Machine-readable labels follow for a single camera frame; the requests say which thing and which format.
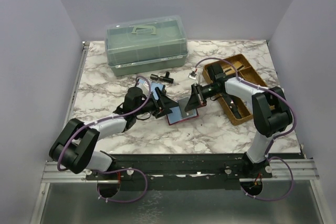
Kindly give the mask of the red card holder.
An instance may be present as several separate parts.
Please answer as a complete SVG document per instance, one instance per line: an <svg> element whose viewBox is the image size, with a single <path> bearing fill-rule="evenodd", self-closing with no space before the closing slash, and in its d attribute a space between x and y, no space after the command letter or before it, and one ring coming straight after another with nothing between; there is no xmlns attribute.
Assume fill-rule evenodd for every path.
<svg viewBox="0 0 336 224"><path fill-rule="evenodd" d="M196 109L185 111L188 100L188 97L181 98L177 101L178 106L171 108L172 112L166 116L168 125L174 125L198 117Z"/></svg>

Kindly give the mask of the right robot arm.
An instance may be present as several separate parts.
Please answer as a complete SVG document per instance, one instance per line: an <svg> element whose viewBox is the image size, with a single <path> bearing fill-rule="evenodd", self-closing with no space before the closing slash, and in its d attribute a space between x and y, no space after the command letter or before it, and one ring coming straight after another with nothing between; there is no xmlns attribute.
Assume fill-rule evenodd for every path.
<svg viewBox="0 0 336 224"><path fill-rule="evenodd" d="M207 105L207 99L216 95L238 97L251 107L256 134L251 147L244 153L241 167L247 177L258 173L266 159L275 138L292 124L292 114L280 87L266 88L250 83L236 74L226 74L219 63L207 67L211 84L191 85L191 96L185 111Z"/></svg>

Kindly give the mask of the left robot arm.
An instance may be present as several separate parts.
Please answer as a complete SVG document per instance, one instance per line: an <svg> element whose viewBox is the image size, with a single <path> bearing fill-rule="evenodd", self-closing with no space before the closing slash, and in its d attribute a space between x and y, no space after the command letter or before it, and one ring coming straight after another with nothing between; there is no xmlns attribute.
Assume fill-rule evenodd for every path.
<svg viewBox="0 0 336 224"><path fill-rule="evenodd" d="M131 87L124 102L108 117L85 124L79 119L68 121L49 150L49 157L57 162L58 169L79 174L85 169L108 172L114 158L104 151L95 151L103 138L126 132L135 124L137 117L149 113L161 118L172 113L178 103L166 96L165 90L156 87L145 95L141 88Z"/></svg>

